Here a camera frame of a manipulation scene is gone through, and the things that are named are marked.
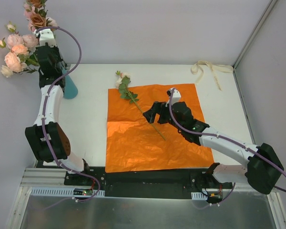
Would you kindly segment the orange wrapping paper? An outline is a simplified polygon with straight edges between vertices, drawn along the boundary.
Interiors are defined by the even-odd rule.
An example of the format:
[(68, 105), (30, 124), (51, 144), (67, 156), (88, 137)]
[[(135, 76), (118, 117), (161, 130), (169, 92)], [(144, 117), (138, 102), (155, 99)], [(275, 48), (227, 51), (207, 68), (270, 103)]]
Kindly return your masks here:
[(138, 104), (122, 99), (117, 89), (108, 91), (105, 171), (127, 172), (209, 167), (212, 150), (186, 141), (170, 124), (149, 124), (142, 113), (155, 101), (167, 102), (172, 85), (132, 87)]

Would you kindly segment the peach rose flower stem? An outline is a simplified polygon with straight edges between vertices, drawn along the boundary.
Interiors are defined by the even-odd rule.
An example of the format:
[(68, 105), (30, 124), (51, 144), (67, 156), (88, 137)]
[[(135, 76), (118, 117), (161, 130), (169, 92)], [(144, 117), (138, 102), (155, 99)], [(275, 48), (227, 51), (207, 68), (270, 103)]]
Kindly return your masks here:
[(4, 57), (5, 66), (9, 67), (12, 71), (20, 72), (24, 68), (39, 66), (34, 55), (34, 49), (29, 50), (26, 46), (20, 44), (9, 48), (4, 40), (0, 40), (0, 47), (7, 48), (9, 52)]

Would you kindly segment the pink artificial flower bouquet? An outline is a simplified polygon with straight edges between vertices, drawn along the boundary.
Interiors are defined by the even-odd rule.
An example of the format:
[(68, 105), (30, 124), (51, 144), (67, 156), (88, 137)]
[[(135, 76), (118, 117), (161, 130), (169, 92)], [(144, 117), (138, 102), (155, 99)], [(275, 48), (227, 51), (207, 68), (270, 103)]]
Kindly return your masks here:
[(125, 73), (117, 70), (115, 72), (117, 77), (115, 86), (120, 95), (120, 98), (124, 101), (124, 112), (125, 115), (130, 118), (130, 120), (140, 121), (145, 125), (150, 126), (153, 130), (165, 141), (165, 136), (160, 132), (160, 130), (154, 125), (148, 123), (143, 119), (143, 110), (139, 105), (140, 98), (137, 93), (133, 92), (130, 88), (131, 76), (129, 73)]

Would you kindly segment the cream single rose stem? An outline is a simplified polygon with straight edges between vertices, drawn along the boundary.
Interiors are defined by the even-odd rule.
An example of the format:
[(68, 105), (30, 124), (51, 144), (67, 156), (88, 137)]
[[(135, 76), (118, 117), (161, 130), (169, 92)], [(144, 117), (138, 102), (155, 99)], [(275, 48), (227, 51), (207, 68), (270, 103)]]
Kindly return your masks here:
[(27, 67), (27, 68), (24, 68), (22, 71), (20, 72), (15, 72), (15, 71), (12, 71), (9, 67), (3, 65), (1, 67), (1, 74), (3, 76), (5, 76), (6, 78), (10, 78), (12, 75), (14, 74), (22, 74), (22, 73), (34, 73), (34, 72), (37, 72), (38, 70), (37, 69), (34, 69), (34, 68), (30, 68), (30, 67)]

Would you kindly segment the brown dried rose stem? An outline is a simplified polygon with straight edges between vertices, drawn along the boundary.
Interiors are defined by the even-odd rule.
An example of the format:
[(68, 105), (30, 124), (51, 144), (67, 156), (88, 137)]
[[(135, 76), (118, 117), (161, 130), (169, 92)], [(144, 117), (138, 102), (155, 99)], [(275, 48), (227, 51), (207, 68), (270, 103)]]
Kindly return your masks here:
[(30, 21), (35, 28), (42, 28), (47, 25), (47, 0), (27, 0), (30, 10)]

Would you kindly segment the pink rose stem with bud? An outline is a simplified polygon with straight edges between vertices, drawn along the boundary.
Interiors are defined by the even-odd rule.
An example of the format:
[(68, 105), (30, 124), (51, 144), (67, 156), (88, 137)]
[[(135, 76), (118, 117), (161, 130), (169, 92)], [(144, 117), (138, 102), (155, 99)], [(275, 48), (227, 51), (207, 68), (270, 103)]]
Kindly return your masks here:
[[(39, 28), (35, 28), (32, 25), (32, 23), (31, 23), (31, 21), (29, 19), (31, 13), (30, 13), (30, 10), (29, 10), (29, 5), (26, 3), (26, 1), (24, 2), (23, 7), (24, 7), (24, 16), (26, 17), (26, 19), (28, 21), (28, 29), (31, 32), (34, 32), (35, 30), (37, 30)], [(46, 27), (57, 27), (57, 26), (58, 26), (58, 24), (57, 24), (56, 20), (51, 18), (51, 17), (49, 17), (49, 16), (47, 16), (47, 25), (46, 25)]]

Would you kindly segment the pink two-bloom flower stem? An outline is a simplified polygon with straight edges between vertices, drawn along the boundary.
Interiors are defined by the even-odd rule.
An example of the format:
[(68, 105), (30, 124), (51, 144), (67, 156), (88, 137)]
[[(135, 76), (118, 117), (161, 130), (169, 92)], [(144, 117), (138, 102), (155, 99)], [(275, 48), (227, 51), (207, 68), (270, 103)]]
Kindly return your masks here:
[(38, 44), (39, 41), (33, 34), (27, 34), (20, 36), (17, 33), (17, 27), (15, 24), (13, 24), (11, 21), (6, 25), (6, 28), (11, 34), (8, 36), (6, 44), (11, 49), (15, 45), (24, 45), (29, 50), (33, 50)]

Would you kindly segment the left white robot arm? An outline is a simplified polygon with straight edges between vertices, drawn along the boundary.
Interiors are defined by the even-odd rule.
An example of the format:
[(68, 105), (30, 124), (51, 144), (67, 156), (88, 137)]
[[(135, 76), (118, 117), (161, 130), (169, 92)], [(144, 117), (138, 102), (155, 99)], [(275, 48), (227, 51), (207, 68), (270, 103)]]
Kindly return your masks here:
[(38, 161), (55, 162), (75, 174), (76, 182), (85, 186), (91, 181), (90, 172), (85, 170), (87, 163), (72, 152), (70, 141), (58, 122), (67, 72), (59, 48), (48, 44), (39, 46), (35, 55), (40, 65), (41, 104), (34, 124), (25, 129), (25, 136)]

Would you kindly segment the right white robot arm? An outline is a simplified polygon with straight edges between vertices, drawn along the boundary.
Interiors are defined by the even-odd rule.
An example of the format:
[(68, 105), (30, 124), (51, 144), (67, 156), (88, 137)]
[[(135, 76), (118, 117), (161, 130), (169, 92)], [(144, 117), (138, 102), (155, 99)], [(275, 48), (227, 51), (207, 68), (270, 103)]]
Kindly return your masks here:
[(205, 176), (208, 187), (216, 188), (225, 182), (248, 183), (253, 189), (266, 195), (275, 187), (283, 166), (269, 144), (257, 146), (231, 139), (195, 119), (185, 102), (177, 102), (172, 106), (166, 102), (154, 102), (143, 113), (150, 124), (155, 122), (157, 115), (159, 124), (174, 126), (188, 142), (214, 149), (240, 163), (239, 166), (212, 164), (211, 173)]

